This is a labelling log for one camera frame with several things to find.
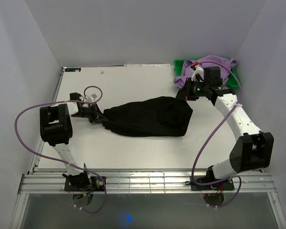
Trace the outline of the black trousers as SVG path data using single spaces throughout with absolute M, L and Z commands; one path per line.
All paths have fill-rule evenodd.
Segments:
M 102 125 L 118 135 L 130 137 L 181 137 L 193 110 L 184 100 L 161 96 L 105 109 Z

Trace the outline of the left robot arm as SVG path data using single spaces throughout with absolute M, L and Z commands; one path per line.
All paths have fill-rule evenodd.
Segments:
M 76 155 L 70 139 L 73 135 L 72 117 L 86 118 L 91 124 L 100 123 L 103 116 L 95 103 L 97 95 L 81 96 L 71 93 L 72 103 L 62 103 L 40 108 L 40 134 L 45 143 L 52 146 L 61 160 L 66 161 L 65 191 L 104 191 L 104 181 L 99 177 L 92 177 L 86 169 L 85 163 Z

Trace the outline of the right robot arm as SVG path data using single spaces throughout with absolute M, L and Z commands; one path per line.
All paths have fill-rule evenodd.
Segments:
M 207 98 L 223 115 L 223 122 L 228 123 L 236 140 L 227 160 L 210 166 L 204 177 L 191 178 L 191 183 L 218 189 L 223 182 L 237 174 L 269 167 L 274 137 L 270 132 L 263 132 L 251 121 L 234 89 L 223 84 L 220 68 L 203 68 L 196 62 L 190 69 L 192 77 L 186 80 L 176 97 L 188 101 Z

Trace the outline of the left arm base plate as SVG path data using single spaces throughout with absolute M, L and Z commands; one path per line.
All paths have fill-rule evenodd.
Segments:
M 106 179 L 107 177 L 102 177 L 102 180 L 99 177 L 66 178 L 63 190 L 67 192 L 104 191 Z

